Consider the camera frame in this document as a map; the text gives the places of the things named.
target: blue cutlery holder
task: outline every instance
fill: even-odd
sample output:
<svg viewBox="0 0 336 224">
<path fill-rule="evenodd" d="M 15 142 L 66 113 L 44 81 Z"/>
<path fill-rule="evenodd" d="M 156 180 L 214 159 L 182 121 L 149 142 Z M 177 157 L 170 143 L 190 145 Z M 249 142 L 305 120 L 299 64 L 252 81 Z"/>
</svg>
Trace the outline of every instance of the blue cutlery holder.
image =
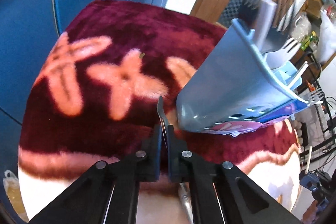
<svg viewBox="0 0 336 224">
<path fill-rule="evenodd" d="M 255 121 L 287 102 L 307 103 L 271 71 L 252 41 L 253 34 L 242 20 L 232 21 L 177 97 L 181 129 L 201 132 L 215 123 Z M 296 68 L 288 66 L 286 72 L 294 75 Z"/>
</svg>

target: metal bolt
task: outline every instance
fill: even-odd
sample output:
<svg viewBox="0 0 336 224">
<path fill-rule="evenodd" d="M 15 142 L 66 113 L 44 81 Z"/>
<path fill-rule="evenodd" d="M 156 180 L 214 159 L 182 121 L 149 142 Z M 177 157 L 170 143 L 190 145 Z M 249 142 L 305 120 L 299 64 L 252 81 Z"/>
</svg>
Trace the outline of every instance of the metal bolt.
<svg viewBox="0 0 336 224">
<path fill-rule="evenodd" d="M 97 169 L 104 169 L 106 167 L 106 162 L 100 160 L 96 163 L 96 168 Z"/>
<path fill-rule="evenodd" d="M 231 169 L 233 167 L 233 164 L 229 161 L 224 161 L 222 165 L 225 169 Z"/>
<path fill-rule="evenodd" d="M 189 151 L 189 150 L 184 150 L 182 152 L 182 156 L 185 157 L 185 158 L 190 158 L 192 155 L 193 155 L 193 153 L 191 153 L 191 151 Z"/>
<path fill-rule="evenodd" d="M 143 158 L 146 155 L 146 152 L 142 151 L 142 150 L 139 150 L 135 154 L 138 158 Z"/>
</svg>

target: white utensil handle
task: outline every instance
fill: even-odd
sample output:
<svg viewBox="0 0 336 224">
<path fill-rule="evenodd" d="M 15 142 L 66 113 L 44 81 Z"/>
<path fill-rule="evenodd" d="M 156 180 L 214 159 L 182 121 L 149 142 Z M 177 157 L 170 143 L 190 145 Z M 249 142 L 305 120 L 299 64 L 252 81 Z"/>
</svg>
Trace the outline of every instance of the white utensil handle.
<svg viewBox="0 0 336 224">
<path fill-rule="evenodd" d="M 303 65 L 301 66 L 301 68 L 299 68 L 299 70 L 296 72 L 296 74 L 294 75 L 294 77 L 292 78 L 292 80 L 289 82 L 289 84 L 287 85 L 288 88 L 291 88 L 296 81 L 298 81 L 298 79 L 301 77 L 301 75 L 305 72 L 305 70 L 308 68 L 308 62 L 305 61 L 303 63 Z"/>
<path fill-rule="evenodd" d="M 262 49 L 268 34 L 269 28 L 273 22 L 277 4 L 271 0 L 261 0 L 259 14 L 255 24 L 253 41 L 259 50 Z"/>
</svg>

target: fleece blanket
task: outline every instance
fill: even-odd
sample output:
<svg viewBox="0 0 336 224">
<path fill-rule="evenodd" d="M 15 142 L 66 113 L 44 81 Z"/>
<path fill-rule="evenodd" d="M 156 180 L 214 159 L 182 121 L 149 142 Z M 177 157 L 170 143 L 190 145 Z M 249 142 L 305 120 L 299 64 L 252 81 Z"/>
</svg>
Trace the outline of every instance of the fleece blanket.
<svg viewBox="0 0 336 224">
<path fill-rule="evenodd" d="M 18 167 L 28 217 L 96 161 L 135 153 L 159 123 L 159 96 L 191 151 L 233 162 L 291 210 L 300 164 L 288 120 L 234 139 L 179 130 L 176 97 L 224 33 L 146 4 L 96 0 L 83 9 L 57 40 L 27 101 Z M 163 163 L 160 180 L 140 186 L 137 223 L 188 223 L 177 187 Z"/>
</svg>

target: white tile floor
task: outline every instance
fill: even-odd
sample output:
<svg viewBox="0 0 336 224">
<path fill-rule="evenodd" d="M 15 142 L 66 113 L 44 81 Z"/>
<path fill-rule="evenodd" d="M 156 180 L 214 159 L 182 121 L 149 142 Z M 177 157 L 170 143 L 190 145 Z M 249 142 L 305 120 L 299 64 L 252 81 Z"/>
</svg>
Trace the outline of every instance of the white tile floor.
<svg viewBox="0 0 336 224">
<path fill-rule="evenodd" d="M 336 98 L 336 58 L 322 72 L 319 83 L 326 96 L 332 96 Z M 336 109 L 336 102 L 333 99 L 329 98 L 327 99 L 327 101 Z M 296 118 L 300 122 L 307 123 L 308 137 L 310 141 L 309 145 L 315 146 L 324 140 L 315 107 L 310 107 L 309 109 L 306 109 L 298 113 L 296 115 Z M 321 154 L 322 154 L 322 149 L 313 153 L 312 157 L 316 157 Z M 310 165 L 309 170 L 315 170 L 319 168 L 325 163 L 325 160 L 326 158 L 323 158 L 320 161 L 313 162 Z M 324 171 L 327 172 L 330 176 L 332 176 L 335 169 L 336 169 L 335 159 L 333 159 L 329 164 L 327 164 L 324 167 Z M 303 189 L 299 196 L 297 205 L 293 209 L 292 213 L 298 219 L 301 220 L 303 213 L 310 206 L 313 200 L 314 199 L 311 196 L 311 192 L 307 189 Z"/>
</svg>

